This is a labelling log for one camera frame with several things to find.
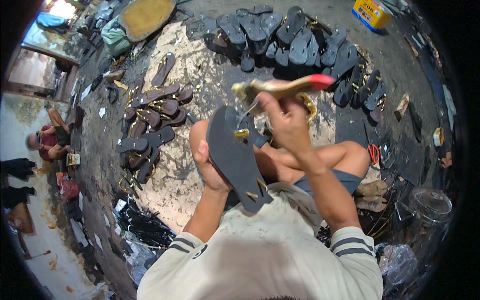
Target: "hand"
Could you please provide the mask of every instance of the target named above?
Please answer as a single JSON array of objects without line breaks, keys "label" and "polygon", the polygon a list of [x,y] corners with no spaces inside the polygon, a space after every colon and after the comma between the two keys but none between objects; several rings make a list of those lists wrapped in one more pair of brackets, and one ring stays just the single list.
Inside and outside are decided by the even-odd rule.
[{"label": "hand", "polygon": [[208,188],[216,192],[230,191],[230,185],[223,178],[222,175],[212,165],[208,156],[208,144],[206,141],[200,141],[198,151],[195,153],[195,161],[197,162],[198,169],[205,179],[205,184]]},{"label": "hand", "polygon": [[268,114],[273,127],[273,137],[281,147],[294,156],[312,149],[308,134],[307,110],[301,102],[295,98],[277,101],[265,92],[259,93],[257,100]]}]

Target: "red tip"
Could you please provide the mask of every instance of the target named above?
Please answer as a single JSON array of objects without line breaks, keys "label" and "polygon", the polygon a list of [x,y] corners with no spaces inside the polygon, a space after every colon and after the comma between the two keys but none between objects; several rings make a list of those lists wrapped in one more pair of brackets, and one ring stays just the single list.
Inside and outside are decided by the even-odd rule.
[{"label": "red tip", "polygon": [[327,75],[314,74],[310,76],[308,81],[312,84],[315,90],[320,91],[331,86],[335,79]]}]

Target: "white t-shirt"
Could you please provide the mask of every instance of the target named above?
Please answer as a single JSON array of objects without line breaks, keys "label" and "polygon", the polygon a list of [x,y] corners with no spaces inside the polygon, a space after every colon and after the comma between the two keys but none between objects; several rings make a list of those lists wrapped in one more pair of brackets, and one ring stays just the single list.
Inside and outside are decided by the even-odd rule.
[{"label": "white t-shirt", "polygon": [[225,212],[207,243],[179,234],[142,278],[137,299],[382,297],[371,237],[342,228],[328,249],[315,238],[321,217],[308,194],[278,183],[269,193],[273,201],[253,216],[241,204]]}]

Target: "red scissors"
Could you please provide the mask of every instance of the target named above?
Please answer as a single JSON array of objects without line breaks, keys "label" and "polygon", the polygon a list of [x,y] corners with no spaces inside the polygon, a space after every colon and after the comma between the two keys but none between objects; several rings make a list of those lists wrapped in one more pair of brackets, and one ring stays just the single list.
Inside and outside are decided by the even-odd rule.
[{"label": "red scissors", "polygon": [[380,161],[380,151],[378,150],[378,147],[376,145],[368,145],[367,149],[370,153],[370,157],[372,158],[372,163],[378,163]]}]

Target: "man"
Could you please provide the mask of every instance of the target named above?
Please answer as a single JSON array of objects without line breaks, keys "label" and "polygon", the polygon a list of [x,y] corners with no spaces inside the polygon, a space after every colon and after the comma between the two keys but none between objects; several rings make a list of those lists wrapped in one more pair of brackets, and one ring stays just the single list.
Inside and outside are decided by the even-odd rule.
[{"label": "man", "polygon": [[56,109],[50,108],[48,116],[52,125],[43,126],[36,134],[29,134],[25,144],[30,151],[38,150],[40,157],[46,161],[64,159],[70,147],[70,128]]},{"label": "man", "polygon": [[[241,204],[223,212],[229,184],[209,161],[208,121],[189,142],[205,181],[183,232],[145,273],[137,291],[149,299],[380,299],[383,282],[373,239],[358,220],[351,194],[370,157],[353,142],[313,148],[306,110],[294,99],[257,96],[280,152],[254,147],[273,198],[251,215]],[[315,237],[325,220],[330,249]]]}]

